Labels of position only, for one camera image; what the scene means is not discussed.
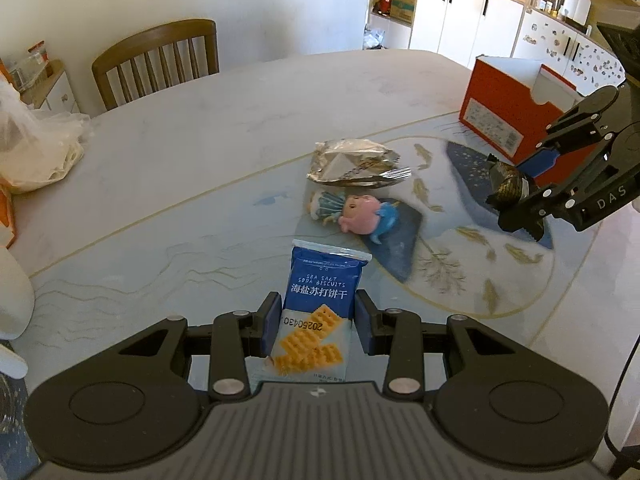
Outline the red cardboard shoe box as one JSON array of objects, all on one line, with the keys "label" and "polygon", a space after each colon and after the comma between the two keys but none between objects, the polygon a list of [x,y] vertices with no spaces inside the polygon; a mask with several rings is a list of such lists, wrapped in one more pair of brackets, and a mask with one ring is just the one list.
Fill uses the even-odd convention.
[{"label": "red cardboard shoe box", "polygon": [[481,55],[459,120],[511,162],[544,140],[546,127],[582,100],[574,84],[536,60]]}]

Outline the white plastic bag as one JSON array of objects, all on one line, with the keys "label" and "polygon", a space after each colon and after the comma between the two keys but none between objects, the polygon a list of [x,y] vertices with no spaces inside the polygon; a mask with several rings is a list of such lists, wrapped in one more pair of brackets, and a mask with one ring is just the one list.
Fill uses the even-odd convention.
[{"label": "white plastic bag", "polygon": [[1,81],[1,185],[23,194],[63,180],[93,135],[89,116],[32,110]]}]

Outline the pink blue plush toy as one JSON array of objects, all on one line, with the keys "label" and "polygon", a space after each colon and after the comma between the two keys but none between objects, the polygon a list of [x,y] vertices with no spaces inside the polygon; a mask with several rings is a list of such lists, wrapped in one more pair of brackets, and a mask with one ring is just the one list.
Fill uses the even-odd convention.
[{"label": "pink blue plush toy", "polygon": [[398,206],[398,202],[381,202],[372,195],[349,195],[337,223],[343,233],[367,236],[379,245],[398,222]]}]

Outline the orange white carton box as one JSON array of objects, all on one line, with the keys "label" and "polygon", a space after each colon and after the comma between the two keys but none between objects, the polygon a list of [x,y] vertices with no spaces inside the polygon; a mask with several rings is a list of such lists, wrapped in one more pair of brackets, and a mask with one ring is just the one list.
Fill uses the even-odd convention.
[{"label": "orange white carton box", "polygon": [[16,239],[16,226],[12,195],[0,186],[0,246],[9,248]]}]

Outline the dark snack bag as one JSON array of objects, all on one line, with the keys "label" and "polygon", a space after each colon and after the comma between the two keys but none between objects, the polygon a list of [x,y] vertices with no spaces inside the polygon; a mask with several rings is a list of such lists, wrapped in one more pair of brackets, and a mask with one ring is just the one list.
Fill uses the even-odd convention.
[{"label": "dark snack bag", "polygon": [[521,202],[536,191],[537,185],[518,168],[495,155],[488,155],[486,164],[491,184],[486,204],[498,214],[499,228],[509,233],[523,230],[539,242],[544,237],[544,220],[525,217],[520,211]]}]

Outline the small white drawer cabinet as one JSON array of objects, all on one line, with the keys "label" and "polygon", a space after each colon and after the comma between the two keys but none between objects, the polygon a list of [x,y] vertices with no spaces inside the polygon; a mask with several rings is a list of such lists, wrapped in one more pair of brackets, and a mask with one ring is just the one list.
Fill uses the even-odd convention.
[{"label": "small white drawer cabinet", "polygon": [[21,100],[34,110],[52,113],[79,113],[80,108],[60,60],[49,62],[44,78],[21,94]]}]

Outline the white shelving cabinet unit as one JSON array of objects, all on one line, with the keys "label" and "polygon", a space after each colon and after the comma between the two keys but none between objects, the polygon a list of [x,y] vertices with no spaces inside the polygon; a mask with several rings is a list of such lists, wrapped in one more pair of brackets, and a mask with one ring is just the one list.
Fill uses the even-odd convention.
[{"label": "white shelving cabinet unit", "polygon": [[586,34],[518,0],[372,0],[410,27],[407,47],[473,68],[480,56],[539,61],[588,96],[625,80],[622,62]]}]

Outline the wooden chair behind table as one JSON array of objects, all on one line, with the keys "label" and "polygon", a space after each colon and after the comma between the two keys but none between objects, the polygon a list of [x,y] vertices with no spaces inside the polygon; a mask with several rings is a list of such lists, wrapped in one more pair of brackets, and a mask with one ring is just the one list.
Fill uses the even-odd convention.
[{"label": "wooden chair behind table", "polygon": [[217,27],[208,18],[158,25],[120,40],[92,63],[107,110],[219,72]]}]

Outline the silver crumpled snack bag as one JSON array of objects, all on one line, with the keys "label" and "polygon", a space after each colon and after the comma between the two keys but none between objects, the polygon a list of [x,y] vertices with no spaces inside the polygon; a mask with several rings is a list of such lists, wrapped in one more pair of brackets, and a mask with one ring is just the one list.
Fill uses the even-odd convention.
[{"label": "silver crumpled snack bag", "polygon": [[307,178],[321,185],[384,188],[411,175],[391,148],[368,139],[341,139],[316,144]]}]

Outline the blue soda biscuit packet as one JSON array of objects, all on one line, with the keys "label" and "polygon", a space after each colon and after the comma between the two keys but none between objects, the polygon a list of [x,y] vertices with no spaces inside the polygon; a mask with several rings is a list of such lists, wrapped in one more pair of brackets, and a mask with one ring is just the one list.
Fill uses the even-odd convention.
[{"label": "blue soda biscuit packet", "polygon": [[294,240],[276,340],[250,376],[260,382],[344,382],[355,294],[372,256]]}]

